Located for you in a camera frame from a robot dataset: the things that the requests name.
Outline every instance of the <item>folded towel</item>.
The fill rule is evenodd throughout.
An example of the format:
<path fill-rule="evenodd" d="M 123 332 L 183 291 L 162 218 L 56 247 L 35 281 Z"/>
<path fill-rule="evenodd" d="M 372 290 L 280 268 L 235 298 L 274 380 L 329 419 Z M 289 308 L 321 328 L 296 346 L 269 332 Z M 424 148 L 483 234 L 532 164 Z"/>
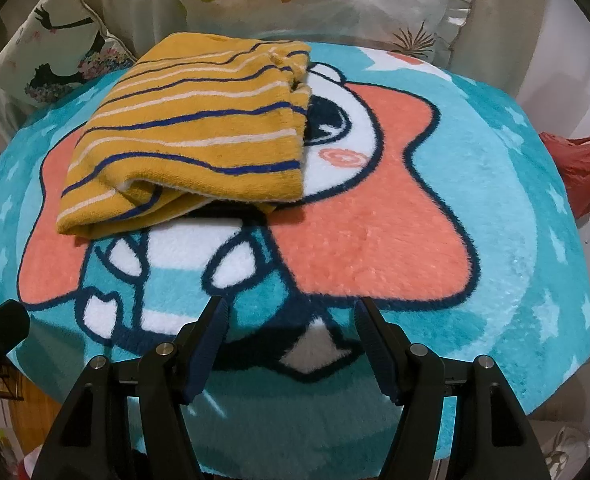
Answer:
<path fill-rule="evenodd" d="M 310 48 L 173 34 L 104 98 L 73 151 L 57 231 L 140 229 L 217 198 L 302 197 Z"/>

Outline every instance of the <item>silver bolt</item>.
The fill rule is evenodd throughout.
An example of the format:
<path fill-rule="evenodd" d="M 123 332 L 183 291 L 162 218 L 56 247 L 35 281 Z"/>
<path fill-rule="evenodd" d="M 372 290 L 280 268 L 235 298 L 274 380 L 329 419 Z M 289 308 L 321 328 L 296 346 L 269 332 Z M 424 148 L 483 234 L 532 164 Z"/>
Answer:
<path fill-rule="evenodd" d="M 161 344 L 157 345 L 157 348 L 155 349 L 155 352 L 157 352 L 159 355 L 168 355 L 173 350 L 174 350 L 174 344 L 172 344 L 172 343 L 161 343 Z"/>
<path fill-rule="evenodd" d="M 424 357 L 428 353 L 428 349 L 421 343 L 411 344 L 411 354 L 417 357 Z"/>
<path fill-rule="evenodd" d="M 492 368 L 494 366 L 494 360 L 489 355 L 480 355 L 477 362 L 483 368 Z"/>
<path fill-rule="evenodd" d="M 96 355 L 91 359 L 90 365 L 91 368 L 99 370 L 99 368 L 102 368 L 107 362 L 108 359 L 106 359 L 103 355 Z"/>

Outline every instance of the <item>cartoon face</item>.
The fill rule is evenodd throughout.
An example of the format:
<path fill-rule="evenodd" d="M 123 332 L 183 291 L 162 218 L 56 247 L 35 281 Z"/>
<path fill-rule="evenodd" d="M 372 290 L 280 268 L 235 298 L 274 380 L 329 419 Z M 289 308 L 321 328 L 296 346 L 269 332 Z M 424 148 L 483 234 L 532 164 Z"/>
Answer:
<path fill-rule="evenodd" d="M 460 303 L 475 286 L 474 248 L 412 166 L 435 108 L 346 82 L 324 64 L 311 67 L 308 83 L 304 197 L 268 216 L 249 207 L 229 218 L 207 206 L 101 240 L 58 235 L 57 202 L 82 128 L 70 133 L 41 168 L 44 203 L 22 259 L 22 301 L 42 310 L 72 299 L 88 337 L 142 354 L 221 295 L 233 315 L 215 368 L 262 366 L 306 382 L 360 355 L 333 314 L 357 297 L 393 311 Z"/>

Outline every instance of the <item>red cloth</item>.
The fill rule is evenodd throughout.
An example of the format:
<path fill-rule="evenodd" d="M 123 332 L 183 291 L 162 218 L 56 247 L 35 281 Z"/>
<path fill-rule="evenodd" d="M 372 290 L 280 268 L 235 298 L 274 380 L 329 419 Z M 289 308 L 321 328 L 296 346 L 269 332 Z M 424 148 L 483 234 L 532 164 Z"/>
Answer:
<path fill-rule="evenodd" d="M 590 212 L 590 137 L 566 139 L 542 132 L 539 138 L 562 176 L 574 217 Z"/>

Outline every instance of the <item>wooden floor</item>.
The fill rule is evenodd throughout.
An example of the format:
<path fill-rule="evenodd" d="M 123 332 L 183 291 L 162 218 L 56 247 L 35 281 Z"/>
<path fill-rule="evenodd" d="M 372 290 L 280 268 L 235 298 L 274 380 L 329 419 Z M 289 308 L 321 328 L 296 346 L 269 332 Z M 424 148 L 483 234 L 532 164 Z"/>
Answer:
<path fill-rule="evenodd" d="M 24 400 L 10 400 L 8 404 L 12 428 L 22 446 L 22 451 L 27 454 L 46 440 L 48 431 L 59 413 L 60 404 L 27 378 L 22 380 Z"/>

